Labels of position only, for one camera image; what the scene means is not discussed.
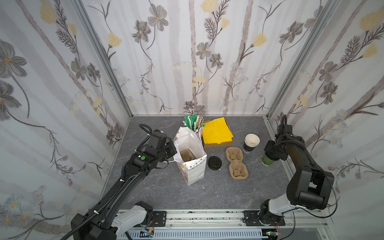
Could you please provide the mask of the green paper cup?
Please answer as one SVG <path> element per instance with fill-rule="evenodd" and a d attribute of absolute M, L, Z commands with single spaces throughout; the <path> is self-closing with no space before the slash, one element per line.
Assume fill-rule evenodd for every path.
<path fill-rule="evenodd" d="M 279 159 L 270 159 L 266 154 L 263 155 L 262 157 L 262 163 L 264 166 L 271 166 L 273 165 L 275 162 L 277 162 Z"/>

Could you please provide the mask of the brown pulp carrier top piece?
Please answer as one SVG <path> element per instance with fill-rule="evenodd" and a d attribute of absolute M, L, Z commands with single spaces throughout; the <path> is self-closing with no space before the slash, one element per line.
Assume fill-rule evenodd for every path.
<path fill-rule="evenodd" d="M 196 156 L 189 149 L 185 149 L 185 150 L 180 151 L 180 155 L 181 155 L 182 160 L 184 162 L 189 162 L 189 161 L 193 161 L 196 159 Z"/>

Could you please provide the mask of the white patterned paper bag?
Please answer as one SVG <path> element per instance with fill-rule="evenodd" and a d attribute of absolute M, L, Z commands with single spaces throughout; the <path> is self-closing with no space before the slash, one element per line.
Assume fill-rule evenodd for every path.
<path fill-rule="evenodd" d="M 205 175 L 207 154 L 201 139 L 187 127 L 180 127 L 173 141 L 177 153 L 173 156 L 188 186 Z"/>

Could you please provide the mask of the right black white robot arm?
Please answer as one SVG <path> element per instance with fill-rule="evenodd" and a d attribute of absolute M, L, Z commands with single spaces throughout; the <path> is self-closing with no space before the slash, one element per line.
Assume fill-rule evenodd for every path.
<path fill-rule="evenodd" d="M 286 193 L 266 200 L 259 212 L 259 221 L 269 226 L 278 223 L 284 214 L 304 210 L 323 210 L 334 191 L 334 175 L 324 171 L 312 158 L 303 140 L 268 141 L 264 160 L 277 161 L 291 158 L 296 172 L 288 183 Z"/>

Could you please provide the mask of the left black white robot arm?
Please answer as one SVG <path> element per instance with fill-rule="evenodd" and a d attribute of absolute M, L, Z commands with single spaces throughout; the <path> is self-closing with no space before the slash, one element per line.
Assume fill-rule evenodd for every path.
<path fill-rule="evenodd" d="M 118 227 L 113 227 L 120 205 L 135 187 L 159 162 L 168 161 L 177 153 L 171 138 L 161 137 L 155 144 L 137 150 L 122 167 L 121 176 L 113 187 L 85 215 L 77 214 L 71 221 L 71 230 L 62 239 L 115 240 Z"/>

